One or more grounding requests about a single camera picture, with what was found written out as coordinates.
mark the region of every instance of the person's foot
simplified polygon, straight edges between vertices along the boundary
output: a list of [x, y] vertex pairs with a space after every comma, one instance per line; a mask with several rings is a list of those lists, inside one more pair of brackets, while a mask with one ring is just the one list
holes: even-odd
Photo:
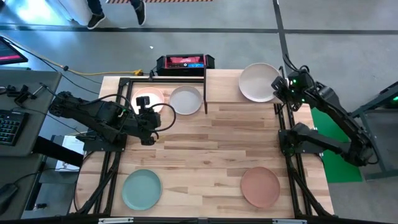
[[5, 5], [6, 5], [6, 3], [4, 3], [4, 1], [0, 0], [0, 9], [2, 9]]
[[104, 19], [105, 19], [105, 14], [104, 13], [102, 13], [102, 15], [100, 15], [100, 16], [93, 14], [93, 16], [91, 17], [90, 21], [88, 22], [87, 29], [94, 29]]
[[145, 5], [145, 1], [141, 2], [141, 7], [136, 9], [136, 14], [137, 14], [137, 19], [138, 19], [138, 24], [140, 26], [143, 26], [145, 24], [145, 21], [147, 19], [147, 7]]

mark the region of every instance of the black case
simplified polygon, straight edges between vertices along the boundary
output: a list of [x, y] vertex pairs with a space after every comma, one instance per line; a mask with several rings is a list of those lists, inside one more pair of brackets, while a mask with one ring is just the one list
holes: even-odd
[[202, 77], [204, 76], [203, 68], [166, 68], [165, 64], [169, 57], [203, 57], [205, 68], [214, 69], [215, 60], [210, 55], [204, 54], [186, 54], [186, 55], [166, 55], [156, 60], [156, 72], [158, 76], [185, 76], [185, 77]]

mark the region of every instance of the white paper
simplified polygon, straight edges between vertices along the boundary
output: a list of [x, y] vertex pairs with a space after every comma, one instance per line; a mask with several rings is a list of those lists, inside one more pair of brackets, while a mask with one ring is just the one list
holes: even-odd
[[[84, 154], [83, 152], [83, 147], [84, 147], [85, 143], [82, 141], [77, 140], [77, 138], [75, 136], [65, 136], [62, 142], [62, 146], [75, 151], [77, 153], [80, 154]], [[55, 171], [59, 171], [59, 172], [77, 172], [79, 171], [79, 167], [74, 166], [74, 165], [70, 165], [67, 164], [66, 162], [63, 161], [58, 161], [57, 162], [57, 166], [55, 167], [57, 170]]]

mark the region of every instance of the keyboard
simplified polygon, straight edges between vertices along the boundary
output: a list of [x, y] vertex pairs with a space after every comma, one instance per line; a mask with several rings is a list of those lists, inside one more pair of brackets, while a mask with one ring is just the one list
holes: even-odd
[[28, 113], [0, 110], [0, 145], [15, 146]]

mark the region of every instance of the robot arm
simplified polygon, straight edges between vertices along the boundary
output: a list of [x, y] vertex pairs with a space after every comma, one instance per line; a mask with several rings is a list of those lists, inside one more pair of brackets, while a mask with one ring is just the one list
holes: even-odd
[[160, 126], [160, 115], [152, 108], [144, 108], [149, 104], [148, 98], [137, 99], [141, 104], [140, 113], [135, 115], [125, 106], [112, 101], [86, 101], [74, 97], [70, 92], [61, 92], [50, 105], [50, 113], [54, 116], [72, 118], [84, 124], [97, 135], [110, 143], [114, 143], [123, 135], [141, 139], [143, 145], [153, 145], [151, 136], [155, 128]]
[[311, 108], [326, 113], [351, 139], [351, 142], [338, 142], [327, 138], [304, 124], [297, 124], [287, 131], [285, 140], [296, 148], [316, 145], [323, 150], [329, 149], [339, 154], [346, 162], [354, 166], [365, 166], [373, 154], [373, 145], [369, 136], [349, 116], [340, 105], [336, 93], [330, 87], [313, 81], [309, 69], [302, 66], [288, 75], [287, 80], [277, 77], [272, 83], [274, 94], [284, 103], [291, 103], [292, 110], [297, 111], [303, 103]]

